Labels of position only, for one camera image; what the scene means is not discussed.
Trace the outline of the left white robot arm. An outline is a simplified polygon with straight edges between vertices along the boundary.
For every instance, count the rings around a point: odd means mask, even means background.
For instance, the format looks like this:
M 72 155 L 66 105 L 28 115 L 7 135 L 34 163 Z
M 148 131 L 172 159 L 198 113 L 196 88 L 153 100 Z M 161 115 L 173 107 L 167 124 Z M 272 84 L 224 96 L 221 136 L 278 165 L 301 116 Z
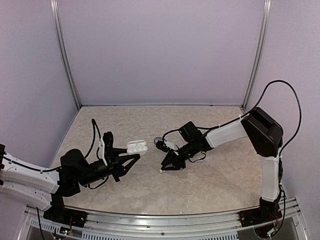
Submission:
M 45 168 L 13 157 L 1 145 L 0 191 L 42 211 L 50 209 L 50 214 L 63 223 L 70 218 L 70 211 L 59 201 L 80 193 L 80 187 L 105 183 L 109 176 L 119 182 L 141 157 L 126 152 L 124 148 L 110 148 L 104 152 L 105 159 L 88 163 L 79 149 L 71 149 L 60 158 L 60 166 Z

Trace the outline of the white earbud charging case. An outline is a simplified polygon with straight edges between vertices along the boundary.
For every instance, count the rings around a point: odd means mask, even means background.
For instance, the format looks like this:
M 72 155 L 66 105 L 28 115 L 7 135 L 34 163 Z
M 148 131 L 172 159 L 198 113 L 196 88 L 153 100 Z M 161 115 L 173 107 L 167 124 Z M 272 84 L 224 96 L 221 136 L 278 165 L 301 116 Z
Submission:
M 130 141 L 127 143 L 126 148 L 126 152 L 128 155 L 144 155 L 148 151 L 147 142 L 145 140 Z

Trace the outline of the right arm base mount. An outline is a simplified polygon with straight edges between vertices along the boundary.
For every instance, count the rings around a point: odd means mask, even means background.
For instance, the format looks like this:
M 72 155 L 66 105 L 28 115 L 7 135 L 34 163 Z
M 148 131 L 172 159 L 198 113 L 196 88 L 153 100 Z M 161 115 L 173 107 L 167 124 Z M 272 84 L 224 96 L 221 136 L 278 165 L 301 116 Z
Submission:
M 280 194 L 274 201 L 264 200 L 261 197 L 258 207 L 240 211 L 238 214 L 241 226 L 248 227 L 280 219 L 283 216 L 279 206 L 280 199 Z

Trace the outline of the purple earbud charging case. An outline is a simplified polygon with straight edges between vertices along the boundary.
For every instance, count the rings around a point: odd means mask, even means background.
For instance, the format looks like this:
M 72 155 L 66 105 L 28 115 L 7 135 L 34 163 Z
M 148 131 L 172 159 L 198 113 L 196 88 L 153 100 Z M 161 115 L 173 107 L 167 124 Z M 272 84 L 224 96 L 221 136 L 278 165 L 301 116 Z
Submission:
M 153 142 L 154 142 L 154 145 L 156 146 L 158 142 L 162 142 L 162 141 L 163 141 L 162 137 L 156 137 Z

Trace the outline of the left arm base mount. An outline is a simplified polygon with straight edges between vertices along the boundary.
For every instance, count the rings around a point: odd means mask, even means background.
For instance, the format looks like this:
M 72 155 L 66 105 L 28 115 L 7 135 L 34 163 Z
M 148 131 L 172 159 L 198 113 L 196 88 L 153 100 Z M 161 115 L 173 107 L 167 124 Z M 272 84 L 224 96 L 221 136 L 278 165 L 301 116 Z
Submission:
M 56 194 L 51 194 L 50 208 L 43 213 L 47 220 L 79 228 L 84 227 L 87 216 L 85 211 L 66 208 L 63 197 Z

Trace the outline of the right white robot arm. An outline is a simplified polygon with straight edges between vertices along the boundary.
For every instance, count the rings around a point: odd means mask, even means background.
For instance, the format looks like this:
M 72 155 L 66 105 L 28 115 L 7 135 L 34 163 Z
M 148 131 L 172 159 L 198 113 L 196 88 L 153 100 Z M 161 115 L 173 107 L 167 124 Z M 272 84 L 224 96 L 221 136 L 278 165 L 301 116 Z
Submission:
M 219 146 L 247 138 L 261 161 L 262 193 L 259 207 L 242 212 L 242 218 L 260 222 L 281 218 L 279 201 L 283 194 L 281 150 L 284 131 L 279 123 L 260 107 L 255 107 L 230 122 L 208 128 L 206 132 L 201 130 L 191 121 L 177 129 L 186 142 L 182 147 L 167 141 L 164 136 L 155 138 L 156 148 L 166 153 L 160 170 L 184 169 L 186 161 L 191 161 L 197 154 L 206 155 Z

